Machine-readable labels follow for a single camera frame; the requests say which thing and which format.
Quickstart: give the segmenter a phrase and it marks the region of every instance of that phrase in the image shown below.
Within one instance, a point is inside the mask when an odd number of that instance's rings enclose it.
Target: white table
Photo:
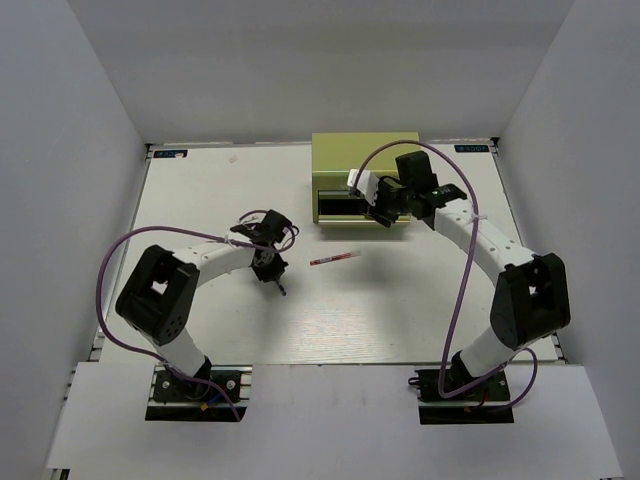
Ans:
[[[513,424],[420,425],[411,366],[261,365],[238,423],[146,422],[153,367],[78,366],[48,466],[69,480],[586,480],[621,475],[583,367],[544,365]],[[530,366],[506,369],[513,391]]]
[[[481,213],[518,241],[490,153],[456,154],[440,145],[469,176]],[[430,154],[441,184],[462,182]],[[190,148],[186,158],[153,159],[135,226],[172,225],[224,234],[253,209],[273,208],[300,227],[282,297],[246,269],[201,287],[187,327],[214,364],[438,362],[465,255],[422,222],[390,231],[321,229],[311,216],[311,146]],[[149,245],[183,248],[200,240],[147,233],[130,242],[116,294]],[[309,261],[361,249],[360,258],[310,267]],[[493,286],[475,268],[455,352],[488,325]],[[146,341],[115,311],[108,324],[122,340]],[[550,339],[535,344],[541,360],[555,360]],[[106,342],[101,361],[144,362]]]

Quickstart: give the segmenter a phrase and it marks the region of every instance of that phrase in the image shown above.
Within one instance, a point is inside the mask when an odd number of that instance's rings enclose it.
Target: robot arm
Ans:
[[[270,210],[260,223],[233,227],[227,238],[246,241],[248,237],[255,245],[273,249],[291,228],[286,217]],[[206,242],[175,252],[153,245],[144,251],[122,289],[116,312],[172,366],[208,379],[211,362],[186,329],[197,288],[224,273],[251,267],[260,281],[275,282],[284,294],[279,280],[287,265],[278,253],[230,243]],[[182,383],[192,398],[204,394],[202,385]]]
[[[357,182],[352,170],[348,186],[367,201],[365,216],[389,227],[399,215],[412,214],[468,252],[473,207],[455,185],[440,186],[425,152],[396,159],[398,179],[378,179],[363,171]],[[455,388],[511,360],[522,348],[569,323],[564,264],[554,254],[539,256],[492,225],[478,219],[474,261],[496,290],[491,326],[452,359]]]

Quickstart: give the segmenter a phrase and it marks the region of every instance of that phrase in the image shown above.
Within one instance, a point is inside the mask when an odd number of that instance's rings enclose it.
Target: purple cable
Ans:
[[[533,372],[531,372],[531,380],[529,380],[529,384],[522,391],[522,393],[520,395],[518,395],[518,398],[516,398],[515,400],[512,400],[511,402],[507,403],[506,405],[501,405],[499,407],[496,407],[496,408],[492,409],[493,412],[499,412],[501,410],[506,410],[508,408],[511,408],[511,407],[517,405],[518,403],[520,403],[520,401],[524,397],[527,396],[529,391],[533,388],[533,384],[535,383],[536,377],[538,376],[538,356],[536,355],[536,352],[531,350],[529,347],[523,348],[522,350],[520,350],[520,352],[529,352],[529,354],[531,355],[531,358],[533,359]]]
[[[436,155],[438,155],[445,162],[447,162],[451,166],[451,168],[453,168],[456,171],[458,176],[462,179],[463,183],[467,187],[467,190],[469,191],[469,196],[471,197],[471,205],[473,207],[473,214],[474,215],[473,215],[473,227],[471,229],[471,239],[469,241],[469,252],[467,254],[467,262],[465,263],[465,266],[464,266],[464,272],[462,273],[462,280],[460,281],[460,288],[458,290],[458,297],[456,298],[456,304],[455,304],[455,307],[453,309],[453,314],[451,315],[451,322],[449,323],[449,330],[447,331],[447,338],[446,338],[446,340],[444,342],[444,348],[442,349],[442,360],[440,361],[440,373],[438,374],[438,393],[439,393],[439,395],[442,398],[453,398],[453,397],[455,397],[457,395],[460,395],[461,393],[466,392],[467,390],[472,389],[476,385],[479,385],[480,383],[484,382],[485,380],[487,380],[488,378],[492,377],[493,375],[495,375],[500,370],[504,369],[504,367],[506,366],[506,364],[499,365],[496,368],[494,368],[493,370],[491,370],[490,372],[484,374],[481,377],[476,378],[472,382],[469,382],[469,383],[467,383],[466,385],[463,385],[460,388],[452,390],[451,392],[445,392],[444,391],[444,381],[445,381],[445,377],[446,377],[446,373],[447,373],[447,361],[449,359],[449,352],[451,350],[451,343],[453,341],[453,334],[454,334],[454,332],[456,330],[456,325],[458,324],[458,317],[460,316],[460,310],[462,308],[462,301],[464,299],[464,293],[467,290],[467,283],[469,282],[469,275],[471,273],[471,267],[473,265],[473,257],[474,257],[475,251],[476,251],[476,240],[478,238],[478,227],[479,227],[478,216],[480,214],[479,207],[478,207],[478,197],[476,196],[476,192],[473,189],[473,187],[471,186],[471,182],[469,182],[469,179],[467,178],[467,176],[464,174],[464,172],[462,170],[460,170],[460,167],[458,167],[455,164],[455,162],[453,160],[451,160],[451,158],[449,158],[444,152],[438,150],[437,148],[432,147],[428,143],[424,143],[424,142],[421,142],[419,140],[396,140],[396,141],[389,142],[389,143],[387,143],[385,145],[382,145],[381,147],[375,149],[373,152],[371,152],[369,154],[369,156],[362,163],[362,166],[360,167],[360,170],[358,171],[358,174],[356,175],[356,179],[355,179],[354,185],[355,186],[358,185],[358,182],[360,181],[360,176],[362,175],[362,172],[367,167],[368,163],[373,159],[373,157],[378,155],[380,152],[386,150],[387,148],[391,148],[391,147],[394,147],[396,145],[417,145],[419,147],[426,148],[427,150],[430,150],[431,152],[433,152]],[[532,353],[532,356],[533,356],[533,359],[534,359],[534,372],[535,372],[535,374],[537,374],[537,369],[538,369],[538,367],[537,367],[537,357],[535,356],[535,353],[533,353],[533,351],[531,351],[531,353]],[[526,393],[529,392],[529,390],[531,390],[530,387],[528,387],[528,389],[525,390],[525,395],[526,395]]]
[[[111,245],[109,247],[109,249],[107,250],[107,253],[105,254],[104,258],[102,259],[102,264],[100,265],[100,270],[98,271],[98,280],[96,282],[96,315],[98,317],[98,323],[100,324],[100,328],[104,332],[105,336],[112,343],[116,344],[120,348],[124,348],[125,350],[128,350],[130,352],[140,353],[142,355],[148,355],[148,356],[150,356],[152,358],[155,358],[156,360],[158,360],[159,362],[164,364],[164,366],[165,366],[165,368],[167,370],[169,370],[176,377],[181,378],[182,380],[185,380],[185,381],[188,381],[188,382],[193,382],[193,383],[201,383],[203,385],[207,385],[209,387],[213,387],[215,390],[218,391],[218,393],[220,393],[220,395],[222,395],[222,398],[224,398],[224,400],[229,404],[229,407],[231,407],[231,411],[233,412],[234,417],[239,422],[240,421],[240,415],[238,414],[238,410],[236,409],[235,405],[233,404],[233,402],[231,401],[229,396],[225,393],[225,391],[222,388],[220,388],[219,385],[217,385],[217,384],[215,384],[215,383],[213,383],[213,382],[211,382],[209,380],[203,380],[203,379],[200,379],[200,378],[191,377],[191,376],[185,374],[184,372],[181,372],[177,368],[169,365],[167,360],[164,357],[162,357],[161,355],[157,354],[156,352],[152,352],[151,350],[146,350],[144,348],[134,347],[132,345],[124,343],[123,341],[117,339],[113,335],[113,333],[111,333],[109,328],[107,327],[107,322],[105,321],[104,314],[102,313],[102,287],[103,287],[103,283],[104,283],[104,275],[105,275],[105,272],[107,270],[107,266],[109,265],[109,260],[111,260],[111,257],[113,256],[115,251],[118,249],[118,247],[120,245],[122,245],[124,242],[126,242],[128,239],[133,237],[134,235],[138,235],[138,234],[144,233],[144,232],[153,232],[153,231],[182,233],[184,235],[191,235],[193,237],[205,238],[207,240],[211,240],[211,241],[214,241],[214,242],[217,242],[217,243],[227,243],[227,240],[225,240],[225,238],[218,237],[216,235],[209,235],[207,233],[195,232],[193,230],[186,230],[184,228],[165,227],[165,226],[160,226],[160,225],[153,225],[153,226],[149,226],[149,227],[136,228],[134,230],[131,230],[129,233],[123,235],[119,239],[117,239],[113,243],[113,245]],[[280,250],[276,250],[276,249],[273,249],[273,248],[261,247],[259,245],[254,245],[254,244],[248,243],[248,242],[240,242],[240,241],[231,240],[231,239],[228,240],[228,243],[230,243],[231,245],[235,245],[237,247],[253,248],[255,250],[262,250],[262,251],[265,251],[265,252],[273,252],[273,253],[281,253],[281,252],[284,252],[286,250],[289,250],[293,246],[294,242],[295,242],[295,235],[293,236],[293,240],[291,241],[291,243],[289,245],[286,245],[285,247],[283,247]]]

